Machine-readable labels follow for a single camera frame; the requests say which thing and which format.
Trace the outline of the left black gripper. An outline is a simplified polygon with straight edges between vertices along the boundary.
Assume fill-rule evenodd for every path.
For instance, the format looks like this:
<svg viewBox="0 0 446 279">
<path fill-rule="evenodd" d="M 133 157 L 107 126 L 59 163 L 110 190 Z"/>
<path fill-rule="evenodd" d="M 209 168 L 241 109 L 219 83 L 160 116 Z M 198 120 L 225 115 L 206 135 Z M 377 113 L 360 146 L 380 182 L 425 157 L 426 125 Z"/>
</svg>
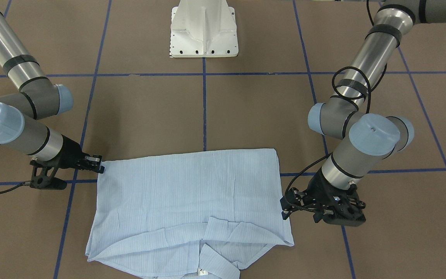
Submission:
<svg viewBox="0 0 446 279">
<path fill-rule="evenodd" d="M 312 204 L 314 217 L 340 216 L 338 202 L 343 197 L 343 190 L 331 185 L 325 178 L 322 169 L 319 169 L 310 180 L 306 191 L 299 191 L 297 188 L 286 190 L 286 193 L 280 199 L 283 220 L 287 220 L 294 212 L 309 210 L 302 204 L 306 195 L 313 199 L 310 203 Z"/>
</svg>

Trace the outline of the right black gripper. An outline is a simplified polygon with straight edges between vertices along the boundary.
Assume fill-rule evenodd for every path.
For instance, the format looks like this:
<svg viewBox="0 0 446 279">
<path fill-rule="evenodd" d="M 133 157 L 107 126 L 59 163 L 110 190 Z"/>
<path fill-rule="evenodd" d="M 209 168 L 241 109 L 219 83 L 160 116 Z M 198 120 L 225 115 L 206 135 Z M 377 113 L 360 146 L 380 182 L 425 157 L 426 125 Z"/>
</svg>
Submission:
<svg viewBox="0 0 446 279">
<path fill-rule="evenodd" d="M 52 160 L 47 161 L 48 167 L 57 167 L 61 169 L 78 169 L 92 171 L 97 174 L 103 174 L 105 167 L 102 163 L 102 156 L 94 154 L 89 156 L 82 152 L 82 148 L 76 141 L 62 136 L 63 145 L 60 152 Z"/>
</svg>

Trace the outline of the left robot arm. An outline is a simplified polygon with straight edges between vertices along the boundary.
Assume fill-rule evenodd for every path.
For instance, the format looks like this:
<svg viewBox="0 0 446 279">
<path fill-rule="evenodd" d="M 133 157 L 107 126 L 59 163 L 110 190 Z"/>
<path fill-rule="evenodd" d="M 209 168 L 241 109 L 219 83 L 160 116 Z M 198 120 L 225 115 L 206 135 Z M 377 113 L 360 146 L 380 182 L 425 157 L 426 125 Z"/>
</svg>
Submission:
<svg viewBox="0 0 446 279">
<path fill-rule="evenodd" d="M 308 113 L 311 130 L 340 144 L 317 160 L 322 166 L 305 190 L 288 184 L 280 199 L 284 220 L 307 211 L 316 223 L 360 226 L 366 203 L 357 194 L 358 183 L 414 139 L 406 118 L 371 112 L 372 95 L 404 35 L 418 24 L 446 23 L 446 0 L 386 0 L 369 18 L 372 26 L 352 63 L 333 74 L 329 101 L 316 103 Z"/>
</svg>

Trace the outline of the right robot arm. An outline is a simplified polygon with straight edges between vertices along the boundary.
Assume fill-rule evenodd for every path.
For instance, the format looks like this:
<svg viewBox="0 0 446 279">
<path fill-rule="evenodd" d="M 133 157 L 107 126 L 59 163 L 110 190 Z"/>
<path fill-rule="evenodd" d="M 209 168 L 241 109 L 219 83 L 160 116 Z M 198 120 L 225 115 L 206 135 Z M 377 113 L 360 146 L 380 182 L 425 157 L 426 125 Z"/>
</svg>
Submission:
<svg viewBox="0 0 446 279">
<path fill-rule="evenodd" d="M 31 157 L 31 165 L 103 173 L 101 156 L 83 152 L 76 141 L 51 129 L 42 119 L 73 107 L 71 91 L 53 84 L 0 11 L 0 65 L 18 92 L 0 96 L 0 145 Z"/>
</svg>

